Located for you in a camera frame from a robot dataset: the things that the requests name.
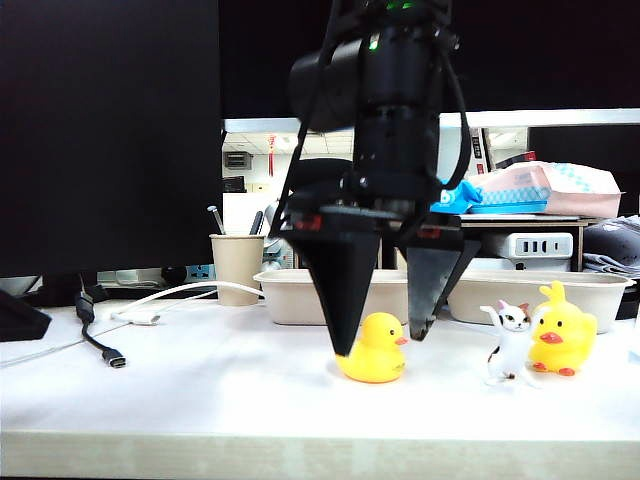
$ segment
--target yellow rubber duck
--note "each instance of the yellow rubber duck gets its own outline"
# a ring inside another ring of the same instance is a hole
[[[540,287],[540,293],[549,300],[536,307],[536,311],[546,311],[533,334],[532,366],[538,372],[575,375],[595,342],[596,317],[567,302],[564,285],[557,280],[551,282],[551,288]]]
[[[359,382],[385,383],[404,371],[404,354],[399,345],[407,343],[402,324],[389,313],[372,313],[362,322],[361,336],[348,357],[336,355],[338,367]]]

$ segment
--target paper cup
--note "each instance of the paper cup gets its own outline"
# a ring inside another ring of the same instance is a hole
[[[216,266],[216,280],[259,288],[253,276],[262,267],[264,235],[209,235]],[[218,287],[220,305],[242,306],[258,302],[258,296],[237,288]]]

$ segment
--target white cat figurine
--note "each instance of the white cat figurine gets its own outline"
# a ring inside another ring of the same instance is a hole
[[[525,362],[533,343],[532,335],[535,325],[542,318],[546,309],[536,312],[536,319],[531,321],[527,314],[528,304],[509,305],[504,300],[498,301],[499,310],[482,306],[480,310],[491,317],[493,325],[500,332],[500,344],[489,356],[488,369],[490,378],[487,383],[495,385],[498,381],[512,380],[520,375],[532,387],[538,387],[525,367]]]

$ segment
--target table surface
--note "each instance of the table surface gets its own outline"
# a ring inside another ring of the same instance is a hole
[[[117,325],[108,317],[122,305],[97,305],[93,331]],[[534,389],[517,380],[487,386],[493,327],[453,320],[438,320],[424,342],[403,347],[407,369],[398,381],[370,385],[339,372],[325,327],[275,325],[264,304],[198,300],[168,310],[157,326],[101,334],[126,355],[123,369],[106,367],[80,341],[72,309],[48,311],[45,338],[2,344],[2,361],[79,343],[0,370],[4,475],[382,478],[428,467],[449,478],[480,471],[635,478],[640,471],[631,321],[599,335],[575,377],[535,374],[541,388]],[[392,459],[403,466],[393,470]]]

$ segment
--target black cable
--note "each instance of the black cable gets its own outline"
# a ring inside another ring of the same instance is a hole
[[[458,110],[460,111],[460,154],[458,155],[458,163],[456,164],[456,168],[453,171],[453,175],[449,181],[442,186],[444,190],[453,190],[458,186],[458,184],[462,181],[467,170],[469,169],[469,163],[471,161],[471,132],[469,131],[469,123],[467,122],[467,109],[464,104],[464,97],[462,96],[462,88],[460,88],[460,82],[458,82],[458,77],[456,73],[453,71],[453,67],[451,66],[451,61],[449,60],[449,56],[446,52],[440,50],[440,57],[442,58],[442,63],[444,65],[444,69],[447,72],[447,77],[449,79],[449,85],[453,91],[453,96],[456,99],[456,103],[458,104]]]
[[[76,295],[75,303],[76,315],[82,320],[82,337],[102,352],[102,359],[107,362],[110,367],[124,367],[127,364],[127,360],[118,350],[103,345],[89,334],[89,325],[91,325],[95,319],[93,299],[82,290]]]
[[[304,146],[304,140],[307,136],[309,124],[311,123],[313,109],[316,106],[316,100],[318,99],[318,94],[320,92],[322,73],[324,67],[329,63],[330,60],[330,54],[332,52],[332,49],[330,47],[331,42],[333,41],[333,30],[335,29],[336,20],[338,18],[338,15],[340,14],[341,6],[341,0],[333,0],[331,2],[331,10],[329,11],[329,19],[327,20],[327,28],[325,30],[324,39],[322,40],[322,48],[320,49],[320,54],[318,56],[318,72],[311,87],[309,105],[307,106],[305,115],[300,122],[300,128],[298,129],[298,144],[296,145],[296,148],[293,151],[293,155],[291,156],[291,163],[289,164],[287,177],[284,181],[284,185],[282,186],[280,201],[278,202],[278,207],[276,208],[276,212],[273,215],[273,223],[271,224],[271,230],[269,231],[270,237],[278,236],[278,232],[282,227],[282,211],[284,210],[286,199],[289,197],[289,190],[291,189],[294,172],[298,165],[298,162],[300,161],[300,156],[302,155],[302,147]]]

